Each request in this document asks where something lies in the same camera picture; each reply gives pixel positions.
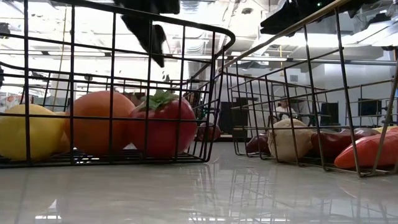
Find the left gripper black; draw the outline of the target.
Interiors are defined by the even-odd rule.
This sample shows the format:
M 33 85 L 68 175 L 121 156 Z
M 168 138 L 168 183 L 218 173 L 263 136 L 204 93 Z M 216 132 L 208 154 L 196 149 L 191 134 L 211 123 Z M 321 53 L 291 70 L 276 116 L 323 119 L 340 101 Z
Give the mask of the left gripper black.
M 153 14 L 180 13 L 180 0 L 113 0 L 113 2 L 118 6 Z M 136 36 L 141 47 L 147 53 L 151 50 L 151 59 L 159 67 L 164 67 L 162 45 L 166 41 L 166 36 L 163 27 L 158 24 L 150 24 L 147 19 L 127 15 L 122 15 L 121 19 L 127 29 Z

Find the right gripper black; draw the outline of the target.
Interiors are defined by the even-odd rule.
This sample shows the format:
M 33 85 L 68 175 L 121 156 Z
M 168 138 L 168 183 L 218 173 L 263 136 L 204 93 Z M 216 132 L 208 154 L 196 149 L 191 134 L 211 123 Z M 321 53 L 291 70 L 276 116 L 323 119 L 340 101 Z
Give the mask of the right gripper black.
M 260 33 L 278 34 L 301 19 L 311 10 L 311 0 L 280 0 L 278 8 L 260 23 Z

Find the bronze wire basket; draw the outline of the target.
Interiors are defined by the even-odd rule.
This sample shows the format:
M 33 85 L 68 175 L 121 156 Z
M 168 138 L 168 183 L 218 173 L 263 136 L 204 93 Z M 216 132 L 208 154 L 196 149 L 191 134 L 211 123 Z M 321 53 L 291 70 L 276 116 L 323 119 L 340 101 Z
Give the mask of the bronze wire basket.
M 349 99 L 349 90 L 352 88 L 357 88 L 358 86 L 348 86 L 348 82 L 346 79 L 346 62 L 347 60 L 344 59 L 344 55 L 343 55 L 343 43 L 341 40 L 341 29 L 340 29 L 340 16 L 339 16 L 339 7 L 342 4 L 346 4 L 347 2 L 349 2 L 350 0 L 336 0 L 334 1 L 332 4 L 327 5 L 326 7 L 318 10 L 317 12 L 314 12 L 313 14 L 307 16 L 306 18 L 302 19 L 301 21 L 291 25 L 290 27 L 284 29 L 283 31 L 279 32 L 278 34 L 272 36 L 269 40 L 253 47 L 252 49 L 249 49 L 248 51 L 246 51 L 245 53 L 242 53 L 240 56 L 235 57 L 234 59 L 230 60 L 228 63 L 226 63 L 224 65 L 224 59 L 222 60 L 223 65 L 221 66 L 221 68 L 219 69 L 219 73 L 220 75 L 222 75 L 222 77 L 226 77 L 226 87 L 227 87 L 227 93 L 228 93 L 228 100 L 231 103 L 231 99 L 233 96 L 233 92 L 234 89 L 236 88 L 236 93 L 238 94 L 238 99 L 237 101 L 239 102 L 239 106 L 238 108 L 240 110 L 242 110 L 243 108 L 245 108 L 248 111 L 252 111 L 253 112 L 253 116 L 254 116 L 254 120 L 255 120 L 255 126 L 242 126 L 242 128 L 235 128 L 237 126 L 235 126 L 233 128 L 234 131 L 240 131 L 240 130 L 249 130 L 249 131 L 256 131 L 256 135 L 259 135 L 259 130 L 260 127 L 257 126 L 257 109 L 256 109 L 256 105 L 261 105 L 261 109 L 262 110 L 258 110 L 262 113 L 262 115 L 264 115 L 265 111 L 263 110 L 263 104 L 268 104 L 268 112 L 270 116 L 273 116 L 274 112 L 272 111 L 271 108 L 271 102 L 275 102 L 276 100 L 271 100 L 270 98 L 270 88 L 269 88 L 269 83 L 271 85 L 271 89 L 274 86 L 274 83 L 277 84 L 281 84 L 284 86 L 285 89 L 285 93 L 286 96 L 285 98 L 283 98 L 283 100 L 287 100 L 288 102 L 291 99 L 294 98 L 300 98 L 301 95 L 296 95 L 296 96 L 292 96 L 290 95 L 290 85 L 294 86 L 296 88 L 296 84 L 289 84 L 287 82 L 287 69 L 294 67 L 296 65 L 300 65 L 302 63 L 306 63 L 308 65 L 308 72 L 309 72 L 309 78 L 310 78 L 310 86 L 301 86 L 302 88 L 310 88 L 310 92 L 302 95 L 302 96 L 311 96 L 311 102 L 312 102 L 312 114 L 306 114 L 306 116 L 309 116 L 310 118 L 312 117 L 313 119 L 315 119 L 315 127 L 314 126 L 307 126 L 307 127 L 298 127 L 298 129 L 316 129 L 317 133 L 318 133 L 318 142 L 319 142 L 319 146 L 320 146 L 320 154 L 321 157 L 320 158 L 312 158 L 309 157 L 309 159 L 307 159 L 307 157 L 304 157 L 304 159 L 299 159 L 296 158 L 295 161 L 289 161 L 289 162 L 284 162 L 284 161 L 279 161 L 278 157 L 272 157 L 271 154 L 264 154 L 261 152 L 255 152 L 255 153 L 247 153 L 246 152 L 246 156 L 247 157 L 253 157 L 253 156 L 259 156 L 259 158 L 263 161 L 267 161 L 267 160 L 272 160 L 276 163 L 287 163 L 287 164 L 297 164 L 299 167 L 300 166 L 315 166 L 315 167 L 321 167 L 324 171 L 328 172 L 328 171 L 339 171 L 339 172 L 356 172 L 357 175 L 362 178 L 362 177 L 370 177 L 370 176 L 377 176 L 377 175 L 392 175 L 392 174 L 398 174 L 398 161 L 396 162 L 396 164 L 394 165 L 393 168 L 391 168 L 390 170 L 385 170 L 385 169 L 378 169 L 377 163 L 379 161 L 379 158 L 381 156 L 381 152 L 382 152 L 382 146 L 383 146 L 383 142 L 384 142 L 384 138 L 386 135 L 386 128 L 388 127 L 388 125 L 390 123 L 394 123 L 394 122 L 390 122 L 389 118 L 391 116 L 392 113 L 392 106 L 393 106 L 393 98 L 394 98 L 394 94 L 395 92 L 393 92 L 393 90 L 395 91 L 398 87 L 398 58 L 396 58 L 396 71 L 395 71 L 395 75 L 393 79 L 390 80 L 384 80 L 384 81 L 380 81 L 380 82 L 374 82 L 374 83 L 367 83 L 364 85 L 360 85 L 359 87 L 362 86 L 371 86 L 371 85 L 378 85 L 384 82 L 392 82 L 392 88 L 393 90 L 391 90 L 391 94 L 389 97 L 389 105 L 387 106 L 387 114 L 386 114 L 386 119 L 384 122 L 384 128 L 382 130 L 381 133 L 381 138 L 379 141 L 379 149 L 378 149 L 378 153 L 376 156 L 376 159 L 374 161 L 374 165 L 371 167 L 371 169 L 369 167 L 361 167 L 359 165 L 359 159 L 358 159 L 358 153 L 357 153 L 357 149 L 356 149 L 356 140 L 354 140 L 354 126 L 353 126 L 353 122 L 352 122 L 352 113 L 351 113 L 351 102 Z M 325 16 L 327 14 L 329 14 L 331 11 L 334 12 L 334 16 L 335 16 L 335 25 L 336 25 L 336 38 L 338 41 L 338 48 L 335 49 L 334 51 L 328 52 L 327 54 L 323 54 L 323 55 L 319 55 L 317 57 L 310 57 L 310 49 L 309 49 L 309 40 L 308 40 L 308 32 L 307 32 L 307 25 L 319 18 L 321 18 L 322 16 Z M 258 51 L 259 49 L 263 48 L 265 45 L 271 44 L 273 43 L 275 40 L 283 37 L 283 36 L 287 36 L 288 34 L 290 35 L 292 32 L 298 31 L 299 29 L 303 29 L 304 30 L 304 39 L 305 39 L 305 48 L 306 48 L 306 54 L 307 54 L 307 59 L 303 59 L 302 61 L 299 61 L 297 63 L 295 63 L 294 65 L 289 65 L 286 67 L 282 67 L 274 72 L 269 72 L 269 73 L 265 73 L 259 77 L 249 77 L 247 75 L 240 75 L 239 71 L 238 71 L 238 67 L 237 67 L 237 62 L 241 61 L 243 59 L 246 59 L 248 57 L 248 55 L 252 54 L 253 52 Z M 343 87 L 341 88 L 334 88 L 334 89 L 330 89 L 330 90 L 326 90 L 326 89 L 322 89 L 322 91 L 315 91 L 315 86 L 313 83 L 313 73 L 312 73 L 312 62 L 314 60 L 318 60 L 319 58 L 325 57 L 326 55 L 332 54 L 338 52 L 339 53 L 339 61 L 338 64 L 340 64 L 341 67 L 341 75 L 342 75 L 342 79 L 343 79 Z M 228 67 L 232 64 L 235 64 L 236 67 L 236 73 L 228 73 Z M 282 72 L 283 74 L 283 78 L 284 78 L 284 82 L 282 81 L 274 81 L 274 80 L 269 80 L 268 76 L 272 75 L 273 73 L 276 72 Z M 232 86 L 232 77 L 236 78 L 236 85 Z M 253 103 L 251 105 L 247 104 L 247 105 L 242 105 L 241 104 L 241 90 L 240 90 L 240 86 L 244 85 L 245 90 L 247 90 L 246 88 L 246 84 L 249 83 L 249 90 L 250 92 L 245 92 L 244 94 L 251 94 L 252 97 L 254 97 L 254 93 L 252 92 L 252 82 L 259 82 L 259 96 L 267 96 L 267 101 L 262 101 L 262 98 L 260 98 L 260 102 L 259 103 Z M 261 93 L 261 84 L 260 82 L 264 82 L 265 87 L 266 87 L 266 95 L 262 95 Z M 330 165 L 328 163 L 326 163 L 324 157 L 323 157 L 323 151 L 322 151 L 322 147 L 321 147 L 321 140 L 320 140 L 320 113 L 317 111 L 317 95 L 319 94 L 324 94 L 326 95 L 329 92 L 334 92 L 334 91 L 344 91 L 345 93 L 345 103 L 346 103 L 346 115 L 348 116 L 348 120 L 349 120 L 349 125 L 348 126 L 339 126 L 339 128 L 343 128 L 343 127 L 347 127 L 347 129 L 350 130 L 351 133 L 351 139 L 352 139 L 352 143 L 351 145 L 353 146 L 353 151 L 354 151 L 354 161 L 355 161 L 355 169 L 354 168 L 350 168 L 350 169 L 340 169 L 335 165 Z M 292 132 L 293 132 L 293 140 L 294 140 L 294 146 L 296 147 L 296 140 L 295 140 L 295 128 L 293 125 L 293 118 L 290 118 L 290 122 L 291 122 L 291 128 L 292 128 Z

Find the red fruit with green leaves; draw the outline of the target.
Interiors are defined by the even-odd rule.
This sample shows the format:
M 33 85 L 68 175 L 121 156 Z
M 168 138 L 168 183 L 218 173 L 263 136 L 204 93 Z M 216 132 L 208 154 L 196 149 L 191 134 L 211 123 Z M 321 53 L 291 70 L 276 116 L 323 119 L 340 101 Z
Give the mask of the red fruit with green leaves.
M 197 122 L 190 103 L 170 91 L 157 90 L 130 117 L 130 141 L 147 157 L 174 157 L 183 153 L 195 138 Z

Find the orange fruit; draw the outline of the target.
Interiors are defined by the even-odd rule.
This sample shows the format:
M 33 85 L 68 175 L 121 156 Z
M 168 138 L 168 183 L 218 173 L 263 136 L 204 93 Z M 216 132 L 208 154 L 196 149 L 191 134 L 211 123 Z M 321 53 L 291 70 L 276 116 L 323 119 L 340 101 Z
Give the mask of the orange fruit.
M 73 128 L 66 119 L 65 134 L 74 146 L 93 156 L 105 156 L 109 149 L 117 154 L 131 143 L 126 120 L 135 109 L 126 96 L 118 92 L 96 91 L 73 102 Z

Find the beige garlic bulb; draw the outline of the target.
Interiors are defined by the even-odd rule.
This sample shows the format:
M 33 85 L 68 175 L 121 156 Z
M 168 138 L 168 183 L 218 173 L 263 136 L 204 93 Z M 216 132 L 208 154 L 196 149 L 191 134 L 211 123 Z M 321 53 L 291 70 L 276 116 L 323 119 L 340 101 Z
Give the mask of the beige garlic bulb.
M 293 119 L 296 147 L 294 146 L 293 132 L 290 119 L 283 119 L 274 123 L 274 130 L 267 130 L 267 143 L 272 157 L 278 157 L 279 161 L 295 161 L 304 157 L 313 147 L 311 129 L 298 129 L 307 125 L 298 119 Z

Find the dark red chili pepper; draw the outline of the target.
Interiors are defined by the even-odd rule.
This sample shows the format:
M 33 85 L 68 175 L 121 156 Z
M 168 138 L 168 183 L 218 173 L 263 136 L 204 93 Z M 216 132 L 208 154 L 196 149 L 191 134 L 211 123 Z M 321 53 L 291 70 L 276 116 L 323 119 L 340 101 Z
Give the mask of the dark red chili pepper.
M 355 128 L 354 130 L 354 140 L 359 140 L 360 138 L 374 136 L 380 134 L 379 131 L 371 128 Z M 309 156 L 321 157 L 320 146 L 318 142 L 318 133 L 313 133 L 311 136 L 312 149 L 308 153 Z M 331 131 L 320 131 L 321 147 L 323 151 L 323 157 L 327 161 L 335 160 L 341 152 L 343 152 L 352 143 L 351 133 L 349 129 L 344 129 L 341 132 L 331 132 Z M 356 143 L 358 156 L 360 155 L 360 148 L 358 143 Z
M 270 155 L 270 150 L 268 146 L 268 137 L 266 134 L 262 133 L 258 136 L 254 136 L 246 146 L 247 153 L 261 152 Z

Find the orange carrot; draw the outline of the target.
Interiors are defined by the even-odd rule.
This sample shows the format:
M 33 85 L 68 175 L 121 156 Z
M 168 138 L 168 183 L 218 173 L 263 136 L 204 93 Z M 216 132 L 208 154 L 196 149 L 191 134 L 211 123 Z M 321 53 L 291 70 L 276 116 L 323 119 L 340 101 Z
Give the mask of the orange carrot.
M 363 137 L 356 140 L 359 165 L 361 167 L 371 167 L 374 165 L 381 134 Z M 392 166 L 398 161 L 398 128 L 388 129 L 384 138 L 381 156 L 377 166 Z M 334 165 L 340 169 L 350 169 L 355 167 L 353 146 L 349 145 L 335 159 Z

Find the person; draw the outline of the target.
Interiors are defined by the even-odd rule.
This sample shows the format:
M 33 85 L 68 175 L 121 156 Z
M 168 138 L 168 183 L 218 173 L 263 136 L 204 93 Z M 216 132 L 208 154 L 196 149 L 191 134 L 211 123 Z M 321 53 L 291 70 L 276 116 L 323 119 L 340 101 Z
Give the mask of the person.
M 299 119 L 299 115 L 293 108 L 290 107 L 289 103 L 286 100 L 281 100 L 278 102 L 273 116 L 274 122 L 290 118 Z

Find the black computer monitor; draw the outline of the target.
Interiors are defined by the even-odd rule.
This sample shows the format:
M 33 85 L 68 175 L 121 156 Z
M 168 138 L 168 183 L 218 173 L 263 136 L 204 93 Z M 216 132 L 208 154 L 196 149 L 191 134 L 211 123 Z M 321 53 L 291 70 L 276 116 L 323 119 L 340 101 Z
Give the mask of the black computer monitor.
M 322 103 L 320 114 L 320 125 L 337 125 L 339 124 L 338 103 Z
M 359 116 L 371 116 L 381 114 L 382 101 L 373 100 L 368 98 L 358 99 L 358 115 Z

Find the black cabinet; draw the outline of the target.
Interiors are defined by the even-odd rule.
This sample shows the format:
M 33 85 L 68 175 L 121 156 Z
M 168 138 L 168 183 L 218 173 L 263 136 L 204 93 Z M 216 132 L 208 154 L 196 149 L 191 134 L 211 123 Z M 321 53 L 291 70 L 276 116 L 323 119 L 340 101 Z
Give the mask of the black cabinet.
M 231 107 L 239 106 L 239 102 L 221 102 L 221 111 L 219 115 L 218 126 L 220 127 L 223 134 L 234 134 L 240 138 L 247 137 L 247 130 L 234 131 L 233 128 L 237 126 L 248 125 L 248 110 L 243 108 L 242 110 L 231 109 Z

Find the dark red round vegetable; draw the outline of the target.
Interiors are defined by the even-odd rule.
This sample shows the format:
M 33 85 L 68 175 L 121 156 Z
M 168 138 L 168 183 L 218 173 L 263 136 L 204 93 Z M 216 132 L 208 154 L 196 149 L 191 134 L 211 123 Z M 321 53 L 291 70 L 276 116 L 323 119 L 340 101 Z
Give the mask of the dark red round vegetable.
M 218 125 L 213 123 L 201 123 L 197 131 L 197 139 L 199 141 L 206 140 L 207 142 L 213 142 L 221 136 L 221 129 Z

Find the yellow lemon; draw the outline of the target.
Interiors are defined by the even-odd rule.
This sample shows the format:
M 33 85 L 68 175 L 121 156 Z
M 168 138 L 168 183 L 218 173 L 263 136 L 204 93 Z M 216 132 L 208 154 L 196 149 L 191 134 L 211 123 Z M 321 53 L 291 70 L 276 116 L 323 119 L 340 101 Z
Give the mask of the yellow lemon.
M 12 161 L 26 160 L 25 106 L 15 105 L 0 116 L 0 155 Z M 65 120 L 40 105 L 29 105 L 30 158 L 47 159 L 55 153 L 64 134 Z

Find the glossy white table sheet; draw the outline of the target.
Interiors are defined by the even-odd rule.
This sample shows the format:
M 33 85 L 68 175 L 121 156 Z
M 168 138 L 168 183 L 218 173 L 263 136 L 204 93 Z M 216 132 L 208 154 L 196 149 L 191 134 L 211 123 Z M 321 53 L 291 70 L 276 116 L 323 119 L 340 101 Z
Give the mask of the glossy white table sheet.
M 0 170 L 0 224 L 398 224 L 398 175 L 237 156 L 205 164 Z

